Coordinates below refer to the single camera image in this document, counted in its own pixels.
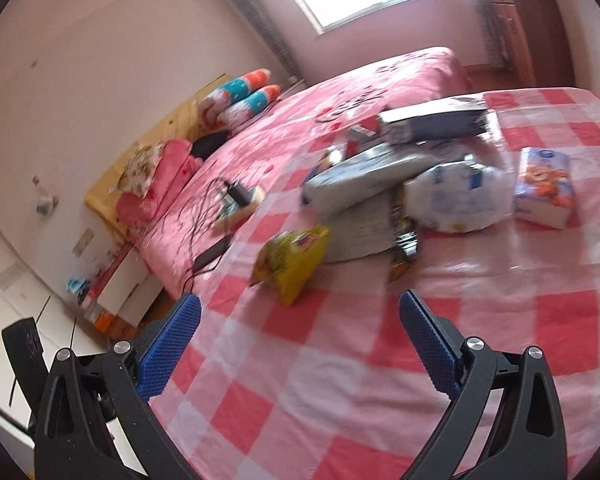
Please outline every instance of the tissue box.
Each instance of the tissue box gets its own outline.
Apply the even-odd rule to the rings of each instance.
[[[378,114],[379,133],[389,144],[457,139],[486,131],[487,105],[479,97],[449,97]]]
[[[514,215],[564,229],[574,206],[569,156],[553,150],[523,148],[514,193]]]

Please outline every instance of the wooden door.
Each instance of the wooden door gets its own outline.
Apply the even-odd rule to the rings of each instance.
[[[497,17],[500,19],[504,40],[509,53],[509,61],[513,66],[520,82],[527,88],[536,86],[534,64],[526,42],[525,29],[515,5],[493,4]]]

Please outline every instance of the wooden cabinet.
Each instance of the wooden cabinet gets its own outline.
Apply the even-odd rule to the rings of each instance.
[[[494,10],[500,22],[505,58],[509,61],[512,70],[523,86],[526,88],[535,87],[534,62],[518,9],[511,4],[494,4]]]
[[[503,54],[528,88],[574,86],[571,52],[555,0],[489,0]]]

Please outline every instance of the pillow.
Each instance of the pillow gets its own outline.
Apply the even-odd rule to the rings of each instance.
[[[271,72],[259,68],[216,88],[198,104],[198,119],[210,132],[222,129],[216,124],[218,114],[230,105],[242,101],[269,82]]]
[[[160,143],[138,148],[120,175],[116,189],[144,198],[154,180],[163,147],[164,144]]]
[[[168,140],[162,158],[144,198],[123,193],[116,203],[116,213],[123,222],[144,228],[160,219],[171,207],[191,177],[202,167],[202,160],[189,155],[188,140]]]
[[[249,121],[280,95],[280,86],[268,85],[254,92],[246,99],[238,101],[218,114],[217,127],[223,130],[234,130]]]

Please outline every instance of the metal screw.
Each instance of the metal screw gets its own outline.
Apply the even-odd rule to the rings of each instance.
[[[71,355],[71,351],[68,348],[61,348],[56,353],[56,359],[58,361],[66,361]]]
[[[113,351],[116,354],[126,354],[131,350],[131,343],[129,341],[118,341],[115,345],[113,345]]]
[[[482,350],[484,348],[484,341],[482,339],[478,339],[477,337],[470,337],[466,340],[466,345],[471,350]]]
[[[529,355],[533,359],[540,359],[542,357],[542,350],[539,349],[537,346],[530,346],[529,347]]]

